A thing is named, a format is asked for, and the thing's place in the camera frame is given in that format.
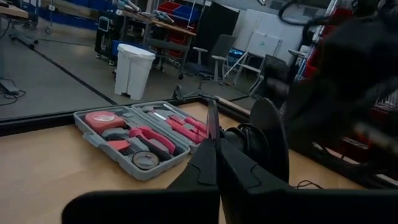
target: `black chair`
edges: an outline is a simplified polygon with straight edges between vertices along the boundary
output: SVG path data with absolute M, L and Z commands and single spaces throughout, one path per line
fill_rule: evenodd
M 261 74 L 249 89 L 249 96 L 254 99 L 268 98 L 280 108 L 289 93 L 289 67 L 283 60 L 266 55 Z

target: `black power cord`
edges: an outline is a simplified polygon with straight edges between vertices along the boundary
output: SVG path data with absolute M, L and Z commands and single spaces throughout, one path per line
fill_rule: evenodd
M 330 23 L 331 16 L 320 16 L 320 17 L 316 17 L 314 19 L 310 19 L 307 22 L 297 22 L 297 21 L 292 21 L 290 19 L 284 18 L 283 15 L 284 15 L 284 12 L 286 11 L 286 9 L 289 8 L 291 5 L 298 4 L 298 3 L 299 3 L 299 0 L 291 0 L 291 1 L 287 2 L 286 4 L 284 4 L 281 7 L 281 9 L 279 9 L 278 18 L 286 24 L 289 24 L 292 26 L 302 26 L 303 27 L 302 39 L 304 41 L 304 40 L 308 39 L 307 33 L 308 33 L 308 30 L 310 29 L 310 27 L 319 26 L 319 25 L 324 25 L 324 26 L 328 25 Z M 317 44 L 317 43 L 314 43 L 312 40 L 310 40 L 310 42 L 313 45 Z
M 314 186 L 318 189 L 324 189 L 323 187 L 319 186 L 318 184 L 311 182 L 309 180 L 302 180 L 296 186 L 293 186 L 295 189 L 301 189 L 303 187 Z
M 12 82 L 12 84 L 14 86 L 16 86 L 15 82 L 11 79 L 8 79 L 8 78 L 0 78 L 0 79 L 10 81 L 10 82 Z M 24 90 L 19 90 L 19 92 L 17 92 L 17 93 L 9 93 L 7 91 L 0 92 L 0 95 L 2 95 L 3 98 L 5 98 L 7 100 L 12 100 L 11 102 L 0 104 L 0 106 L 7 106 L 7 105 L 11 105 L 13 103 L 16 103 L 19 98 L 21 98 L 25 95 L 25 93 L 26 93 L 26 91 L 24 91 Z
M 397 0 L 386 0 L 379 10 L 379 17 L 381 20 L 397 29 L 398 27 L 398 1 Z
M 4 30 L 4 32 L 1 34 L 0 39 L 2 39 L 2 37 L 4 37 L 4 35 L 6 35 L 8 28 L 10 28 L 10 23 L 11 23 L 11 20 L 9 19 L 9 20 L 8 20 L 8 24 L 7 24 L 7 27 L 6 27 L 6 29 Z
M 234 138 L 229 138 L 230 133 L 238 136 L 239 141 L 233 142 Z M 231 142 L 236 145 L 245 155 L 256 161 L 261 167 L 269 170 L 271 152 L 269 143 L 266 135 L 253 124 L 244 123 L 238 127 L 228 128 L 223 132 L 222 136 L 226 136 L 227 139 L 232 140 Z

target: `gray plastic tool case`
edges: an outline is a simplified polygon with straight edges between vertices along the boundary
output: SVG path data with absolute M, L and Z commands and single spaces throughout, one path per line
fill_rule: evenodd
M 160 164 L 150 170 L 142 170 L 135 166 L 132 162 L 132 154 L 128 156 L 122 155 L 117 150 L 113 149 L 99 134 L 97 134 L 94 130 L 92 130 L 85 122 L 84 117 L 87 113 L 94 111 L 109 111 L 113 113 L 122 114 L 120 117 L 124 118 L 127 125 L 130 127 L 134 126 L 148 126 L 152 128 L 154 131 L 162 134 L 171 140 L 176 146 L 183 149 L 179 155 L 171 158 L 168 161 L 160 162 Z M 187 142 L 178 138 L 173 132 L 168 131 L 167 129 L 161 127 L 153 119 L 149 119 L 146 114 L 138 113 L 134 108 L 130 108 L 127 106 L 117 106 L 112 108 L 101 108 L 97 110 L 89 110 L 89 111 L 79 111 L 73 114 L 75 118 L 75 124 L 78 128 L 83 131 L 83 137 L 89 141 L 94 147 L 97 147 L 104 151 L 110 158 L 116 161 L 128 174 L 134 176 L 138 180 L 149 180 L 153 177 L 158 176 L 164 171 L 169 170 L 173 166 L 183 162 L 190 151 L 190 147 Z
M 152 114 L 147 114 L 143 111 L 144 108 L 151 108 L 154 106 L 159 106 L 159 107 L 163 107 L 163 105 L 167 105 L 170 108 L 172 108 L 174 111 L 176 111 L 178 114 L 176 114 L 174 111 L 171 110 L 167 110 L 166 108 L 163 108 L 162 111 L 165 111 L 164 113 L 168 113 L 168 114 L 164 114 L 160 111 L 156 111 L 157 113 L 159 113 L 160 115 L 162 115 L 163 117 L 167 117 L 170 116 L 171 114 L 175 114 L 179 117 L 182 117 L 183 119 L 186 117 L 189 117 L 190 115 L 187 114 L 186 112 L 180 110 L 178 107 L 171 105 L 170 103 L 166 102 L 166 101 L 153 101 L 153 102 L 148 102 L 148 103 L 138 103 L 135 105 L 132 105 L 131 108 L 136 111 L 137 113 L 141 114 L 142 116 L 147 117 L 148 119 L 150 119 L 152 122 L 157 123 L 159 125 L 161 125 L 163 128 L 165 128 L 168 132 L 172 132 L 175 136 L 178 136 L 178 138 L 184 142 L 184 144 L 189 145 L 190 146 L 190 153 L 193 154 L 196 152 L 196 150 L 198 149 L 198 145 L 199 144 L 195 144 L 193 143 L 191 140 L 189 140 L 188 138 L 186 138 L 185 136 L 175 132 L 172 130 L 171 126 L 169 124 L 167 124 L 165 121 L 163 121 L 162 119 L 160 119 L 159 117 L 157 117 L 156 115 L 152 115 Z M 186 124 L 185 125 L 188 129 L 193 129 L 194 127 L 190 124 Z

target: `gray floor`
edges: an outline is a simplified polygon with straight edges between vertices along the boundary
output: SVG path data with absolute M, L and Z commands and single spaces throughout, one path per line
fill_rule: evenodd
M 109 105 L 22 44 L 8 37 L 0 43 L 5 78 L 13 79 L 18 88 L 26 91 L 14 104 L 1 107 L 0 119 Z M 10 101 L 0 97 L 0 105 Z
M 144 97 L 139 101 L 134 101 L 126 96 L 118 96 L 113 93 L 112 71 L 114 67 L 110 67 L 105 60 L 95 57 L 91 44 L 93 40 L 57 37 L 56 34 L 47 36 L 40 34 L 39 37 L 59 41 L 40 40 L 36 50 L 120 104 L 164 100 L 172 97 L 176 85 L 183 86 L 183 90 L 189 92 L 196 90 L 199 84 L 198 77 L 185 77 L 183 80 L 179 80 L 176 69 L 172 67 L 165 67 L 164 72 L 152 69 Z M 62 43 L 68 41 L 85 45 Z M 0 119 L 109 105 L 107 101 L 24 45 L 11 42 L 7 36 L 2 38 L 0 43 L 6 56 L 5 77 L 12 78 L 20 89 L 27 92 L 16 103 L 2 106 Z M 230 100 L 246 95 L 243 91 L 247 89 L 247 84 L 244 84 L 240 91 L 220 86 L 217 83 L 206 83 L 202 89 L 207 94 Z M 250 109 L 251 104 L 246 101 L 250 102 L 250 99 L 235 103 Z M 7 102 L 9 101 L 0 98 L 0 104 Z

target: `pink tool handle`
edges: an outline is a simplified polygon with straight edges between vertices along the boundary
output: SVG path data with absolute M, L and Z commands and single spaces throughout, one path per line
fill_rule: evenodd
M 197 121 L 191 117 L 185 118 L 185 122 L 187 122 L 188 124 L 191 124 L 192 126 L 194 126 L 197 129 L 199 129 L 199 131 L 201 131 L 203 133 L 207 133 L 207 127 L 202 122 Z
M 167 124 L 169 124 L 172 127 L 172 129 L 174 131 L 187 137 L 189 140 L 191 140 L 195 144 L 199 144 L 205 139 L 202 136 L 189 131 L 188 129 L 184 128 L 184 126 L 182 126 L 181 124 L 178 124 L 177 122 L 175 122 L 171 119 L 167 119 L 166 122 L 167 122 Z
M 145 137 L 144 134 L 142 133 L 142 131 L 140 129 L 138 129 L 138 128 L 132 128 L 129 131 L 129 137 L 130 138 L 134 138 L 134 137 L 136 137 L 138 135 L 141 135 L 142 137 Z
M 156 141 L 162 143 L 169 150 L 171 155 L 174 153 L 175 145 L 168 138 L 155 132 L 149 127 L 141 126 L 139 129 L 147 139 L 155 139 Z
M 177 122 L 178 124 L 184 125 L 185 121 L 175 115 L 169 116 L 170 119 L 172 119 L 173 121 Z
M 204 133 L 204 132 L 202 132 L 202 131 L 200 131 L 199 129 L 193 129 L 193 130 L 190 130 L 191 132 L 193 132 L 193 133 L 195 133 L 195 134 L 198 134 L 198 135 L 200 135 L 200 136 L 202 136 L 204 139 L 206 139 L 207 138 L 207 133 Z

